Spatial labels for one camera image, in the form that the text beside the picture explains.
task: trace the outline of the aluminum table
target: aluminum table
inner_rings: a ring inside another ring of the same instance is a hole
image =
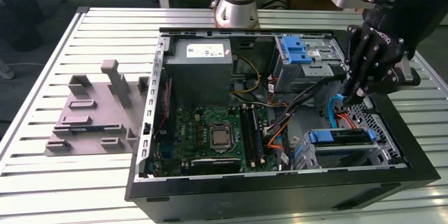
[[[46,157],[46,142],[64,107],[74,74],[107,81],[104,59],[120,62],[128,81],[150,76],[159,27],[212,27],[202,9],[91,8],[76,13],[0,142],[0,223],[152,223],[126,202],[131,154]],[[346,29],[362,16],[342,12],[262,10],[263,28]],[[390,97],[442,179],[372,206],[350,211],[215,220],[200,223],[447,223],[448,88],[418,54],[423,77],[414,90]]]

